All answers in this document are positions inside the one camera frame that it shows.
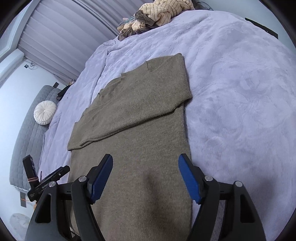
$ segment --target pleated round cushion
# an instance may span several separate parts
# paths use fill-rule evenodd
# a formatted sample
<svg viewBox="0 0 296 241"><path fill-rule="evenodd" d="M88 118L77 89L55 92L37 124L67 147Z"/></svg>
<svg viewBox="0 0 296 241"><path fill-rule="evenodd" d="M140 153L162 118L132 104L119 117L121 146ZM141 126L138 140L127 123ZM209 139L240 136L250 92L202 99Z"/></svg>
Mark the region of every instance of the pleated round cushion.
<svg viewBox="0 0 296 241"><path fill-rule="evenodd" d="M35 107L34 119L39 125L47 125L51 122L56 110L57 105L54 102L42 101Z"/></svg>

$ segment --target wall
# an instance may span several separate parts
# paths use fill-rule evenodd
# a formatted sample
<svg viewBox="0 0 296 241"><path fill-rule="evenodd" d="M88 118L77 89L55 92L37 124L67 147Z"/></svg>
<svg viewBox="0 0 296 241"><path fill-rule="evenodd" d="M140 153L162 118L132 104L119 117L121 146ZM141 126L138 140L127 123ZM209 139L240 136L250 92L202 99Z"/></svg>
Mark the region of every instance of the wall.
<svg viewBox="0 0 296 241"><path fill-rule="evenodd" d="M13 213L32 216L33 204L27 202L27 208L20 206L20 193L9 183L10 160L14 144L26 116L26 113L44 85L53 86L55 76L40 66L33 70L24 66L27 59L10 74L0 88L0 217L11 231L9 224Z"/></svg>
<svg viewBox="0 0 296 241"><path fill-rule="evenodd" d="M213 10L231 12L243 18L251 19L267 28L273 30L279 35L279 41L286 45L296 54L296 48L293 45L289 35L274 16L259 0L203 0Z"/></svg>

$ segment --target gray quilted sofa cover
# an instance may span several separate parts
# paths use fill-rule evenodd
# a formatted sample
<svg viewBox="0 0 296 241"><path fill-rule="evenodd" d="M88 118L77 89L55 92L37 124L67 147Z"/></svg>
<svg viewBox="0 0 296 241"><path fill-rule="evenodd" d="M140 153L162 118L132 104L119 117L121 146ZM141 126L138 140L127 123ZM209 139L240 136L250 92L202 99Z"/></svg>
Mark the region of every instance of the gray quilted sofa cover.
<svg viewBox="0 0 296 241"><path fill-rule="evenodd" d="M49 85L43 86L31 104L24 122L22 123L22 127L17 136L15 147L13 149L9 174L10 184L19 189L26 191L30 189L30 185L28 183L22 164L22 159L27 155L31 155L34 160L36 172L38 173L39 159L43 146L43 136L48 130L48 125L41 126L34 120L33 113L35 107L38 103L44 100L50 100L57 104L58 100L56 97L57 93L60 91L60 89Z"/></svg>

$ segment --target lavender blanket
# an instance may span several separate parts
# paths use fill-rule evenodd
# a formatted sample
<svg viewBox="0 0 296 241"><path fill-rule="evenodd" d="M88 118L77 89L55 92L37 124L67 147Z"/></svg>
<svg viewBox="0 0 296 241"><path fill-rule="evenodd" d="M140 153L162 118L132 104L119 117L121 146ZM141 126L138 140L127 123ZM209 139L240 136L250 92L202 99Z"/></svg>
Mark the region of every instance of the lavender blanket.
<svg viewBox="0 0 296 241"><path fill-rule="evenodd" d="M42 176L70 164L74 123L100 89L146 60L177 53L193 95L185 108L193 162L218 181L242 181L267 240L274 240L296 207L296 56L230 13L186 11L167 25L99 46L46 132Z"/></svg>

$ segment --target blue rubber pad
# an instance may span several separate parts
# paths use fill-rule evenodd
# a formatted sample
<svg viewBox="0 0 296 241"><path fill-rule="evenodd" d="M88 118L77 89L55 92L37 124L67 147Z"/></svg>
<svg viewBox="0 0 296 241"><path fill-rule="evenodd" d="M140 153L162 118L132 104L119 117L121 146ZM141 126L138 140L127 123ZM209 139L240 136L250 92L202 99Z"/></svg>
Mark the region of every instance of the blue rubber pad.
<svg viewBox="0 0 296 241"><path fill-rule="evenodd" d="M200 196L198 183L183 155L180 155L178 158L178 166L191 199L193 199L196 203L200 203L202 198Z"/></svg>
<svg viewBox="0 0 296 241"><path fill-rule="evenodd" d="M96 180L94 181L91 189L91 197L90 199L95 202L96 200L101 198L103 190L106 186L107 180L110 176L110 173L113 168L113 158L110 155L109 158L104 163L99 175L97 176Z"/></svg>

